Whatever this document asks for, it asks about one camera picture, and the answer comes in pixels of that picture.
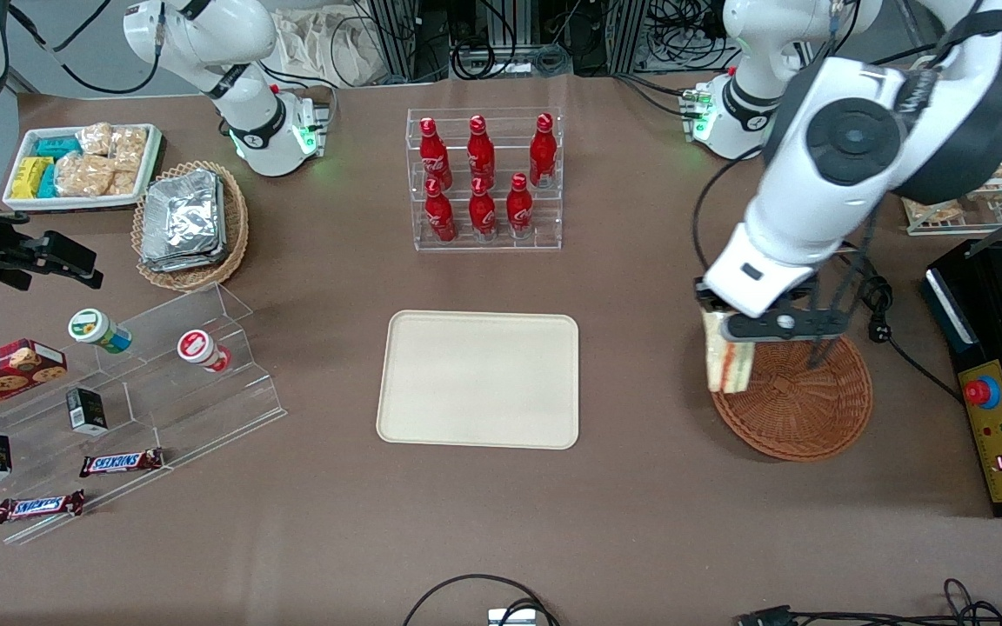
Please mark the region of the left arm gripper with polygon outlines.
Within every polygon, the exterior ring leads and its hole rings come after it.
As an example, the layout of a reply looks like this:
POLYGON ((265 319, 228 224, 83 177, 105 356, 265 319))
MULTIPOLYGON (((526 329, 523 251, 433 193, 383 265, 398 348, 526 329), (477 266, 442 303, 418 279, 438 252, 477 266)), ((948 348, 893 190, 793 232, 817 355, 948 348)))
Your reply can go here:
MULTIPOLYGON (((728 302, 709 289, 704 278, 695 280, 695 298, 704 312, 729 310, 728 302)), ((814 341, 843 336, 848 324, 845 314, 830 310, 767 310, 760 317, 731 314, 721 321, 721 336, 732 343, 814 341)))

